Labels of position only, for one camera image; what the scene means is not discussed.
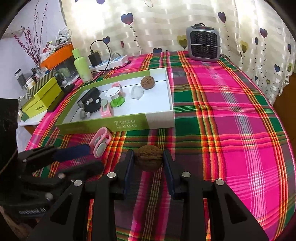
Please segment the large brown walnut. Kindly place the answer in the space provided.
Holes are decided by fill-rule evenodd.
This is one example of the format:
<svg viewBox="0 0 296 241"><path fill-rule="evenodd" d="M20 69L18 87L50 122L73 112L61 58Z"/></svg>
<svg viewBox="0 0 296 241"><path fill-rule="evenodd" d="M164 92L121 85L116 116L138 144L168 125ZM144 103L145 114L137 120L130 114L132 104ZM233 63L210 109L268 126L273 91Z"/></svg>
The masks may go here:
<svg viewBox="0 0 296 241"><path fill-rule="evenodd" d="M153 145L145 145L135 151L135 163L143 171L156 171L162 165L163 151Z"/></svg>

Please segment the small grey round knob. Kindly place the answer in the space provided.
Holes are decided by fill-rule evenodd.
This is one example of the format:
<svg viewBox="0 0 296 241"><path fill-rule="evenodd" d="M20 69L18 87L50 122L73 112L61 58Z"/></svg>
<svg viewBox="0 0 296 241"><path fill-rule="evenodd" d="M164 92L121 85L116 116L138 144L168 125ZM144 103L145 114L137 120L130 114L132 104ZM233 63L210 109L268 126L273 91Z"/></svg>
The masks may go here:
<svg viewBox="0 0 296 241"><path fill-rule="evenodd" d="M84 109L80 109L79 116L82 120L88 119L91 116L90 112L86 112Z"/></svg>

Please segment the black oval three-button remote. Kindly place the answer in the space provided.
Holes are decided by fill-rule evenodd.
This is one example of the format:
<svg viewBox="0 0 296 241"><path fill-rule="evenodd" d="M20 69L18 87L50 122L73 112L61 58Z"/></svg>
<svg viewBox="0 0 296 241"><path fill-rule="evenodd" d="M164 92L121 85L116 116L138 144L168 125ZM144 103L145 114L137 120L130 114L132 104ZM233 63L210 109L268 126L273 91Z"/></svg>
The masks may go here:
<svg viewBox="0 0 296 241"><path fill-rule="evenodd" d="M101 108L101 98L98 95L90 97L84 102L84 110L88 113L95 113Z"/></svg>

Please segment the black bar with clear end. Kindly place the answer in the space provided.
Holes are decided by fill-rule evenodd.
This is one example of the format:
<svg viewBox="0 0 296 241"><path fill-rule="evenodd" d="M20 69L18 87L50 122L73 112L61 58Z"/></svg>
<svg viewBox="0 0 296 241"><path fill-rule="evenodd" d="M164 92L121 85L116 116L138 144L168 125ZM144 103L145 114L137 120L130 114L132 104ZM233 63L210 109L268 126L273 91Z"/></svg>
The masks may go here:
<svg viewBox="0 0 296 241"><path fill-rule="evenodd" d="M96 87L92 87L85 95L82 96L81 99L78 100L77 104L80 108L84 108L86 102L92 97L99 96L100 91Z"/></svg>

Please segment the white disc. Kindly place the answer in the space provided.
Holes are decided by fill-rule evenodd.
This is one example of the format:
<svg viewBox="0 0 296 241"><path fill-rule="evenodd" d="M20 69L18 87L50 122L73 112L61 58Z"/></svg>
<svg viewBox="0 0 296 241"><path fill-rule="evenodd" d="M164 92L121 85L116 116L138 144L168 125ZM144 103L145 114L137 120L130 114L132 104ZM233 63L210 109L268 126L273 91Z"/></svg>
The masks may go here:
<svg viewBox="0 0 296 241"><path fill-rule="evenodd" d="M111 99L110 105L113 108L117 108L125 102L125 98L119 94L119 91L119 87L112 87L105 93L106 97Z"/></svg>

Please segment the small brown walnut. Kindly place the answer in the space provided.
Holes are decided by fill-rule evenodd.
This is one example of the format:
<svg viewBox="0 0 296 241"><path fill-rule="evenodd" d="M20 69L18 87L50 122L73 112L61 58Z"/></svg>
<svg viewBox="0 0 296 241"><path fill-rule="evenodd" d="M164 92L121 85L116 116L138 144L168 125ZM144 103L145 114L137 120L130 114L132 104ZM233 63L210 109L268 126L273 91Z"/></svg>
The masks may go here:
<svg viewBox="0 0 296 241"><path fill-rule="evenodd" d="M152 89L155 86L155 80L152 76L145 76L142 78L140 85L143 89Z"/></svg>

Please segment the striped patterned box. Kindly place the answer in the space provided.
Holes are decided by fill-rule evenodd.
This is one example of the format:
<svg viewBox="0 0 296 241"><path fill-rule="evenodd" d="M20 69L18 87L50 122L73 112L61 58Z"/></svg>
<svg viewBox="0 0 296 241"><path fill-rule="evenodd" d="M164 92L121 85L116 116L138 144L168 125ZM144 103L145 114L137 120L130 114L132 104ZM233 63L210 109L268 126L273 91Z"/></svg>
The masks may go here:
<svg viewBox="0 0 296 241"><path fill-rule="evenodd" d="M57 74L56 69L50 70L45 76L43 76L31 89L27 90L24 96L18 98L18 102L24 105L28 102L51 78Z"/></svg>

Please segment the yellow-green shoe box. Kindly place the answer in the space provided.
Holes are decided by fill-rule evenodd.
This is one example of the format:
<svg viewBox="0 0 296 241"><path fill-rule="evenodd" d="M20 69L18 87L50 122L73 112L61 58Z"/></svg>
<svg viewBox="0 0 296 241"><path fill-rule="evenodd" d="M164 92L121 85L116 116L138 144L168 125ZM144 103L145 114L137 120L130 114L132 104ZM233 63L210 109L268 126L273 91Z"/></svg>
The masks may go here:
<svg viewBox="0 0 296 241"><path fill-rule="evenodd" d="M52 77L22 108L23 114L33 118L46 111L62 92L55 77Z"/></svg>

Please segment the green white shallow box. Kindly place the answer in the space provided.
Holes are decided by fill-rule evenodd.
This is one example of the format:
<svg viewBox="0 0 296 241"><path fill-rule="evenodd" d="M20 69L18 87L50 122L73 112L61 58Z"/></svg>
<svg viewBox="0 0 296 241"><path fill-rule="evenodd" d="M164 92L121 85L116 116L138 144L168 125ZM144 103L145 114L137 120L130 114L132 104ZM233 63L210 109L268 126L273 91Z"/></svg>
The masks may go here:
<svg viewBox="0 0 296 241"><path fill-rule="evenodd" d="M130 91L133 86L140 85L143 77L152 76L155 86L144 91L141 99L132 99ZM122 87L125 102L112 108L113 117L102 118L100 110L91 113L90 118L82 120L79 116L80 108L77 104L92 87L100 91L101 100L107 99L105 93L112 88L112 84L119 82ZM166 68L157 68L134 73L119 75L83 86L66 104L56 121L56 127L63 134L95 133L101 127L112 132L148 130L156 128L173 128L175 126L173 98Z"/></svg>

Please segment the white blue power strip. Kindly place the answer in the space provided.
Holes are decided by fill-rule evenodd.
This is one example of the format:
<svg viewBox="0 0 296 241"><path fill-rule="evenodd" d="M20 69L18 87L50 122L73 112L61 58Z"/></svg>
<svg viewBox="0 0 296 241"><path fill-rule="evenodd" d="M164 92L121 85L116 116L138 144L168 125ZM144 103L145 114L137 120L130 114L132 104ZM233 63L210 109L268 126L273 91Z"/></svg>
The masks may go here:
<svg viewBox="0 0 296 241"><path fill-rule="evenodd" d="M110 60L110 62L108 60L105 60L97 66L89 66L89 69L91 71L102 71L104 69L108 70L108 69L121 67L126 63L128 63L128 57L125 55L125 56L116 57L115 59Z"/></svg>

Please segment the green lotion bottle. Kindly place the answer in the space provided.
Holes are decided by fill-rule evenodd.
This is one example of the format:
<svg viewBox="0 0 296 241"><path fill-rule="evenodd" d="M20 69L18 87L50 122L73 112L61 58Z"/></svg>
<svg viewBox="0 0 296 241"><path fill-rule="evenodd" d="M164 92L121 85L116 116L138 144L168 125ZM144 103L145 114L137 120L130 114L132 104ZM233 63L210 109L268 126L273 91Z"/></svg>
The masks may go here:
<svg viewBox="0 0 296 241"><path fill-rule="evenodd" d="M80 54L80 51L78 48L75 48L72 50L73 56L74 56L74 66L82 79L84 83L90 82L93 77L92 73L89 69L88 62L84 56Z"/></svg>

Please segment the black charger adapter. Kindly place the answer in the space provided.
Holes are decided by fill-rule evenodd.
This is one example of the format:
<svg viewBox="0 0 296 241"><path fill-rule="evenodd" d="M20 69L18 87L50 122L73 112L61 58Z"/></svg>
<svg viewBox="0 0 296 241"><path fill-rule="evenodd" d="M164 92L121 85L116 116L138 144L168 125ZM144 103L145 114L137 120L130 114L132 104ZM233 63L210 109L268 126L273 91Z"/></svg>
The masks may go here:
<svg viewBox="0 0 296 241"><path fill-rule="evenodd" d="M89 61L93 67L98 66L102 63L102 59L100 57L100 54L97 51L93 52L91 50L88 58L89 58Z"/></svg>

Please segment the orange storage bin lid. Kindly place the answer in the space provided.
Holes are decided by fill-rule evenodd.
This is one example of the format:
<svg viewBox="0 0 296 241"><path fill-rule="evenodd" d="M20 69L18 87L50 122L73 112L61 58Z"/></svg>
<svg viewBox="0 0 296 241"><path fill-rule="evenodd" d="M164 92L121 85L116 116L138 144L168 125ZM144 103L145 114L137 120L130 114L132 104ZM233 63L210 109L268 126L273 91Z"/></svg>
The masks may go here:
<svg viewBox="0 0 296 241"><path fill-rule="evenodd" d="M41 64L40 67L47 68L51 70L61 64L63 61L67 60L68 58L73 56L72 51L74 47L72 44L65 45L64 47L55 51L52 55L50 55L47 59L45 59Z"/></svg>

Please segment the red dried flower branches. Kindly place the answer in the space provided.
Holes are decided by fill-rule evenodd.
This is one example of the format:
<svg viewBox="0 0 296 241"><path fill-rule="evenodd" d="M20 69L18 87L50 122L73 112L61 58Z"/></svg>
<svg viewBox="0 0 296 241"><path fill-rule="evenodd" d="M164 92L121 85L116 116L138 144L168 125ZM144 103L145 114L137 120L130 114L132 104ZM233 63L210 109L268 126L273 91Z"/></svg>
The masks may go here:
<svg viewBox="0 0 296 241"><path fill-rule="evenodd" d="M32 59L38 67L41 63L41 54L43 51L42 41L45 26L45 18L47 15L48 2L45 3L43 13L38 10L40 1L37 1L34 7L33 26L21 27L20 33L13 34L23 51Z"/></svg>

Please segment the grey mini space heater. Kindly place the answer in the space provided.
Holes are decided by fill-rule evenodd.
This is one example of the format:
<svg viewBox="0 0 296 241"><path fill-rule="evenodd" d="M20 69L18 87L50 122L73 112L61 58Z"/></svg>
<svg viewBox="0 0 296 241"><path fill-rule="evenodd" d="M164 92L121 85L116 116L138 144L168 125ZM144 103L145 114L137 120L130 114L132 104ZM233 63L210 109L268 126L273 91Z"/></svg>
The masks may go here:
<svg viewBox="0 0 296 241"><path fill-rule="evenodd" d="M200 23L186 29L189 57L197 61L217 62L220 57L219 32Z"/></svg>

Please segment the heart-pattern curtain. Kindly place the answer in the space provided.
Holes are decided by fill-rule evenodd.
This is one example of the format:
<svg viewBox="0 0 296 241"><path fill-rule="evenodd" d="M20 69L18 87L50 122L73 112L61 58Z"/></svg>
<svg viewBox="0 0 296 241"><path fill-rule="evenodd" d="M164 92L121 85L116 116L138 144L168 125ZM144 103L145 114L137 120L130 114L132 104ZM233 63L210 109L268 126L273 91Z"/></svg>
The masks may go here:
<svg viewBox="0 0 296 241"><path fill-rule="evenodd" d="M295 69L295 38L265 1L61 1L74 47L137 56L187 49L188 27L220 35L220 51L274 103Z"/></svg>

